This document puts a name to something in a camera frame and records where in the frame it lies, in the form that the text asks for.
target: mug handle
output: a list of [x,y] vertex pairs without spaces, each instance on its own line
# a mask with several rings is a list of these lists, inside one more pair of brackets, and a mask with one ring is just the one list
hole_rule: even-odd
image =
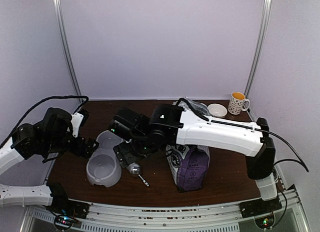
[[247,111],[247,110],[249,109],[249,107],[250,107],[250,100],[249,100],[249,99],[245,99],[245,100],[243,101],[243,105],[245,104],[246,101],[248,102],[248,106],[245,107],[245,108],[241,108],[242,111]]

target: brown tabletop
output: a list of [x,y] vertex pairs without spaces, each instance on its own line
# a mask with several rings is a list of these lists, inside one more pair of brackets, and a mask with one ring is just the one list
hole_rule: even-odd
[[[96,138],[107,129],[109,122],[125,106],[138,113],[151,116],[154,108],[172,101],[90,101],[85,105],[90,117],[81,129],[81,136]],[[227,101],[203,101],[209,105]],[[226,119],[250,121],[246,112],[238,116],[228,114]],[[168,162],[158,152],[139,161],[143,177],[149,182],[146,187],[139,178],[133,178],[122,170],[119,182],[110,187],[92,186],[87,181],[87,160],[65,153],[57,159],[49,176],[49,182],[60,182],[69,198],[93,203],[137,207],[176,207],[212,205],[253,199],[260,196],[256,184],[247,177],[245,156],[232,151],[210,148],[210,166],[203,188],[198,191],[179,193],[174,184]]]

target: pet food bag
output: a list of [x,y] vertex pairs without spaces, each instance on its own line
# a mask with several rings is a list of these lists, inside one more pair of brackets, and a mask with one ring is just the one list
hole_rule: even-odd
[[180,192],[202,188],[209,168],[210,153],[207,146],[167,146],[167,160],[175,185]]

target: small white dish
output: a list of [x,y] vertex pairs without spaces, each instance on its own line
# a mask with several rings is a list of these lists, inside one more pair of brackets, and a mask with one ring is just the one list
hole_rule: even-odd
[[208,110],[212,116],[217,118],[224,118],[228,113],[228,110],[220,104],[210,104]]

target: wooden table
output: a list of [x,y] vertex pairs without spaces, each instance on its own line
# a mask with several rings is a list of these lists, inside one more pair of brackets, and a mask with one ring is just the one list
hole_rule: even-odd
[[[85,105],[90,117],[81,129],[85,138],[96,138],[107,129],[109,122],[125,106],[138,113],[151,116],[154,108],[172,101],[91,101]],[[227,101],[203,101],[209,105]],[[238,116],[228,114],[226,119],[250,121],[247,113]],[[239,153],[210,148],[210,167],[203,188],[198,191],[179,193],[174,184],[168,162],[163,152],[139,161],[143,177],[150,183],[146,187],[139,178],[133,178],[122,170],[119,182],[110,187],[92,186],[87,181],[87,160],[66,153],[57,159],[49,176],[50,182],[60,182],[69,198],[93,203],[137,207],[176,207],[212,205],[253,199],[260,196],[256,184],[247,177],[245,156]]]

